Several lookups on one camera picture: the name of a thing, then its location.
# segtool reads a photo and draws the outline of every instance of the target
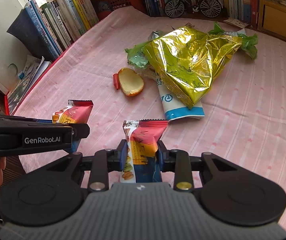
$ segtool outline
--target gold screw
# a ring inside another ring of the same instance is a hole
[[[189,190],[192,188],[192,184],[186,181],[182,181],[176,184],[176,187],[180,190]]]

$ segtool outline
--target wooden drawer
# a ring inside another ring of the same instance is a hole
[[[263,28],[286,37],[286,13],[265,5]]]

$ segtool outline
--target red snack wrapper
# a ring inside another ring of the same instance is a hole
[[[121,182],[153,182],[157,141],[168,125],[167,120],[124,121],[127,140],[127,160]]]
[[[120,89],[119,74],[113,74],[113,85],[116,89]]]
[[[52,114],[53,123],[87,123],[93,108],[91,100],[68,100],[68,106]]]

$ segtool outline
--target metal screw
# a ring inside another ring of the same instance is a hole
[[[180,190],[189,190],[192,188],[192,184],[186,181],[182,181],[176,184],[176,187]]]
[[[93,182],[90,184],[91,190],[99,191],[99,190],[103,190],[104,188],[105,188],[105,184],[102,182]]]

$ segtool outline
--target black circular pad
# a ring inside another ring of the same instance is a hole
[[[217,219],[238,226],[278,221],[286,194],[276,183],[251,172],[220,172],[203,186],[201,203]]]
[[[14,180],[0,189],[0,213],[6,222],[44,226],[72,215],[83,203],[80,187],[57,172]]]

